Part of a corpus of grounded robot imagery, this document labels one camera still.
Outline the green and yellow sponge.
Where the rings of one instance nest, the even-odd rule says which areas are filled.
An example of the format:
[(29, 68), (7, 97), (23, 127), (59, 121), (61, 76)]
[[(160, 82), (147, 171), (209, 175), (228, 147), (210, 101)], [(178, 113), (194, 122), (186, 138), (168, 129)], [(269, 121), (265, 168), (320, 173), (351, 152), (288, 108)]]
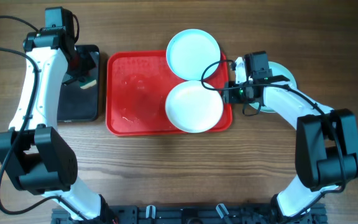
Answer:
[(92, 86), (95, 86), (97, 83), (97, 80), (90, 78), (86, 79), (84, 82), (80, 82), (79, 86), (81, 89), (85, 90), (91, 88)]

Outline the light blue plate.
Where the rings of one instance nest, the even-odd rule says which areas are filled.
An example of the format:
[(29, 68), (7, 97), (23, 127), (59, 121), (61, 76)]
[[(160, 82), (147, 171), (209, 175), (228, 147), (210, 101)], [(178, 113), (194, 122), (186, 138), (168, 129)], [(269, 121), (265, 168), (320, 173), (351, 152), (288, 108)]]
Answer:
[(218, 67), (221, 49), (215, 38), (199, 29), (177, 33), (169, 41), (166, 60), (170, 70), (184, 80), (208, 78)]
[[(283, 75), (284, 77), (286, 77), (290, 80), (291, 84), (295, 88), (298, 88), (295, 77), (286, 67), (284, 67), (283, 65), (281, 65), (277, 62), (272, 62), (272, 61), (269, 61), (268, 65), (269, 65), (270, 69), (272, 70), (273, 76)], [(269, 108), (268, 106), (262, 106), (260, 110), (261, 110), (261, 112), (264, 112), (264, 113), (275, 113), (275, 111), (273, 109)]]

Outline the white plate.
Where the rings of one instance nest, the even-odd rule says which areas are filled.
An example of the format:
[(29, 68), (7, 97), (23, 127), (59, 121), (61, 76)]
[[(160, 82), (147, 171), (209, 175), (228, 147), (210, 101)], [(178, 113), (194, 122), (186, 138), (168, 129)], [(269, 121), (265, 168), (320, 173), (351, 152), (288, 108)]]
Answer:
[(205, 82), (186, 81), (173, 87), (165, 100), (165, 114), (174, 127), (186, 133), (203, 133), (223, 116), (223, 100)]

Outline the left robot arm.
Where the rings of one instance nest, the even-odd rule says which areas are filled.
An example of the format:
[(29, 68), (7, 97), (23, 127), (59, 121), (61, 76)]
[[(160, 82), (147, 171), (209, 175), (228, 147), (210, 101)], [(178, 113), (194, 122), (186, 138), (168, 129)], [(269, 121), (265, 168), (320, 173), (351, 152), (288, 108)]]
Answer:
[(105, 199), (78, 177), (74, 151), (57, 131), (63, 85), (91, 86), (92, 56), (77, 45), (79, 22), (68, 9), (45, 10), (45, 26), (27, 34), (21, 55), (27, 68), (21, 99), (7, 131), (0, 133), (1, 175), (17, 190), (53, 200), (77, 223), (116, 223)]

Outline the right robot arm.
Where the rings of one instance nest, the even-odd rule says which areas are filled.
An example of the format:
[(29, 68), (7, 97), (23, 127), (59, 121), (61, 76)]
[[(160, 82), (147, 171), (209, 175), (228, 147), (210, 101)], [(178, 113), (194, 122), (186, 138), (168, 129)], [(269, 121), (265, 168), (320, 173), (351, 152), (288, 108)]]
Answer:
[(226, 103), (266, 107), (296, 131), (296, 176), (270, 205), (248, 217), (267, 223), (318, 223), (317, 202), (327, 194), (342, 193), (358, 178), (358, 130), (349, 109), (335, 110), (306, 96), (288, 71), (269, 62), (266, 52), (228, 61), (235, 79), (224, 85)]

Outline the black rectangular tray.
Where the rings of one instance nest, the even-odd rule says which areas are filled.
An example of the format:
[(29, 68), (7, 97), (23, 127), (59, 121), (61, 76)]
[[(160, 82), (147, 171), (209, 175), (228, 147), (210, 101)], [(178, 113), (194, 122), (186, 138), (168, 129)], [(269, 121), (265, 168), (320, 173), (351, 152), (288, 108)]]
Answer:
[(76, 52), (88, 51), (96, 68), (90, 71), (97, 84), (88, 89), (81, 89), (79, 82), (63, 85), (60, 89), (57, 120), (59, 122), (93, 121), (99, 110), (99, 65), (100, 54), (96, 45), (77, 45)]

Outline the red plastic tray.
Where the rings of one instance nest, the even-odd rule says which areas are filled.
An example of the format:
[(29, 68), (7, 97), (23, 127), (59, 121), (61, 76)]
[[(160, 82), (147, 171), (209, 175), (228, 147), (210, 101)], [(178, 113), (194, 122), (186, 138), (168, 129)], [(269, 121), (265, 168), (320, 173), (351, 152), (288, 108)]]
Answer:
[[(216, 91), (228, 82), (227, 63), (203, 81)], [(165, 114), (170, 90), (186, 82), (168, 67), (166, 52), (119, 52), (108, 60), (106, 126), (117, 136), (182, 134)], [(206, 132), (224, 131), (232, 123), (232, 108), (224, 104), (219, 123)]]

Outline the light blue plate top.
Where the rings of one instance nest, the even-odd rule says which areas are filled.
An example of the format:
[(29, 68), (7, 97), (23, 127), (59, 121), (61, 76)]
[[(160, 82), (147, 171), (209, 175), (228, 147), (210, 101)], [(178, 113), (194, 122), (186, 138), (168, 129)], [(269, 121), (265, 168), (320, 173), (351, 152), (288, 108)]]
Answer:
[(199, 29), (177, 33), (169, 41), (166, 60), (170, 70), (184, 80), (208, 78), (218, 67), (221, 49), (215, 38)]

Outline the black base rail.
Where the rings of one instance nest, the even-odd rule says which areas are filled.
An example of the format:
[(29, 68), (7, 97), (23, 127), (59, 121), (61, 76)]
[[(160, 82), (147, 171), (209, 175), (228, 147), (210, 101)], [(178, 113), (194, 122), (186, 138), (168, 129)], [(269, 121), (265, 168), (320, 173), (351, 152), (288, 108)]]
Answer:
[[(147, 207), (110, 206), (113, 211), (112, 223), (280, 223), (274, 221), (274, 212), (268, 203), (248, 203), (242, 206), (226, 206), (227, 215), (221, 217), (217, 206), (199, 207)], [(71, 219), (64, 209), (53, 209), (50, 223), (85, 223)], [(328, 216), (324, 204), (318, 203), (298, 220), (288, 223), (328, 223)]]

